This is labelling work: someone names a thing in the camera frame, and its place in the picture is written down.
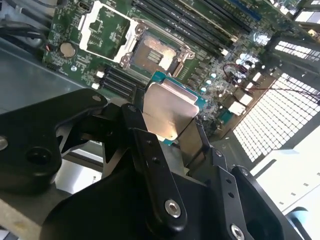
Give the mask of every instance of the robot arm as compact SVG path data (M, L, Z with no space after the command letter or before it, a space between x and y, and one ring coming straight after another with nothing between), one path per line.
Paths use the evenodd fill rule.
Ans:
M217 149L196 151L188 176L171 172L135 105L82 89L0 115L0 126L0 224L24 240L301 240ZM89 140L103 143L104 178L67 196L52 185L62 156Z

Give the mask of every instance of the motherboard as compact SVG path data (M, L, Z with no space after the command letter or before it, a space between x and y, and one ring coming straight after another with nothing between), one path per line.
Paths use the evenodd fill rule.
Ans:
M239 83L263 67L274 35L310 38L267 0L69 0L55 11L43 63L128 101L166 73L207 100L201 115L213 121L238 87L224 67L245 66L232 73Z

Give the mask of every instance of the green circuit board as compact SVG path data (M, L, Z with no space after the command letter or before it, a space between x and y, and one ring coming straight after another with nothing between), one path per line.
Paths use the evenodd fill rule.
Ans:
M56 10L48 37L50 51L43 62L85 86L99 82L97 72L107 71L99 91L106 97L130 98L128 79L138 87L148 84L154 71L175 77L208 99L205 110L214 114L216 90L234 87L225 81L223 65L234 63L240 54L259 58L265 44L281 32L310 38L294 21L266 0L101 0L95 21L89 26L86 50L80 47L84 16L93 12L95 1L70 0ZM143 33L121 62L117 58L133 24Z

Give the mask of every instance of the silver metal plate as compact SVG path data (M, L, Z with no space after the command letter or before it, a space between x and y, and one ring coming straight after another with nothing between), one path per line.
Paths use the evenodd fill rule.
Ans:
M180 87L179 91L153 82L145 93L143 118L148 131L161 141L175 140L199 112L192 100L182 97L186 90Z

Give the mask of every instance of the cpu socket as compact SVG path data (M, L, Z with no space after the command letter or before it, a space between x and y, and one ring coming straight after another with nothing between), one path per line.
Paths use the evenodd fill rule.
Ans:
M194 53L184 47L174 47L165 43L147 30L141 36L131 54L121 61L124 69L152 76L163 72L177 77L187 59L194 58Z

